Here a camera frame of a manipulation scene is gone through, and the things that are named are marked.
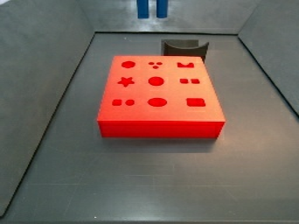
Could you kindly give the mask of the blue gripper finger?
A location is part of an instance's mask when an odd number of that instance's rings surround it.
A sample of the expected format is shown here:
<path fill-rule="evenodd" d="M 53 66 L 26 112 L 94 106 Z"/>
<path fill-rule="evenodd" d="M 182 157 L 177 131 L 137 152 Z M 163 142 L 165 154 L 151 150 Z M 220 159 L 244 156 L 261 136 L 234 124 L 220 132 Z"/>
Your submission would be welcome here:
<path fill-rule="evenodd" d="M 139 18 L 150 17 L 149 0 L 137 0 L 137 10 Z"/>
<path fill-rule="evenodd" d="M 157 17 L 167 18 L 169 0 L 157 0 Z"/>

